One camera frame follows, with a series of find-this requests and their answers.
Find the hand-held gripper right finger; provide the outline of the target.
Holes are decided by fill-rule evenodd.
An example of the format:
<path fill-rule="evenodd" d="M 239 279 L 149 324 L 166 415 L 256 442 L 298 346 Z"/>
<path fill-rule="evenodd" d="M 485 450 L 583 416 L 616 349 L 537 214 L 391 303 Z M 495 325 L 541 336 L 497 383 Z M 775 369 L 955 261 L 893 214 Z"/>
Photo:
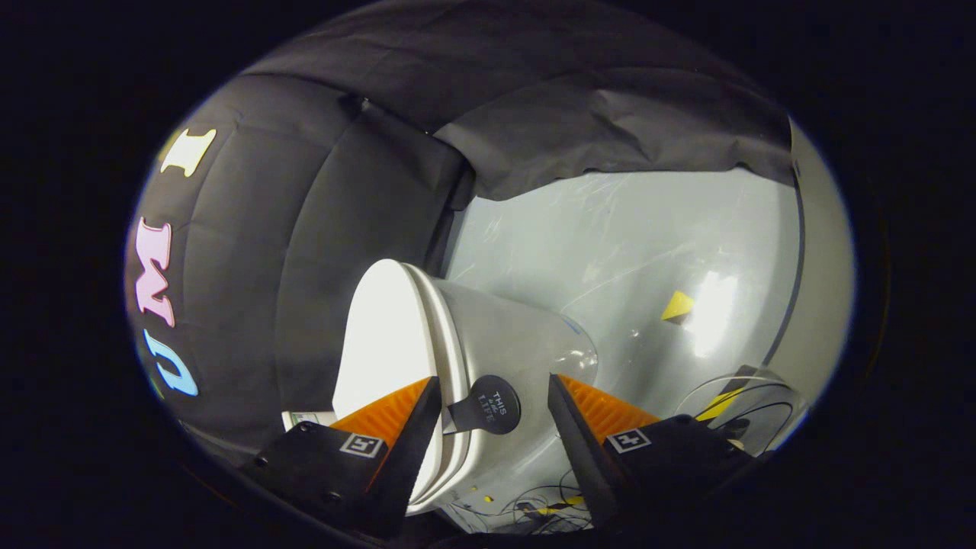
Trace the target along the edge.
<path fill-rule="evenodd" d="M 547 408 L 599 529 L 700 514 L 760 463 L 690 415 L 660 418 L 565 374 L 548 376 Z"/>

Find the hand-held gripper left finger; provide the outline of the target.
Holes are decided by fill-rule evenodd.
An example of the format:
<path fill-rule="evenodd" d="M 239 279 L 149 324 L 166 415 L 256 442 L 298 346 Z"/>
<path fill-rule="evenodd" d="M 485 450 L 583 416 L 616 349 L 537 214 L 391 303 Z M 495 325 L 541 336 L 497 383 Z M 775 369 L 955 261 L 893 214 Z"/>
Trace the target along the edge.
<path fill-rule="evenodd" d="M 393 538 L 441 406 L 439 378 L 429 376 L 331 425 L 299 422 L 255 456 L 254 481 L 328 527 Z"/>

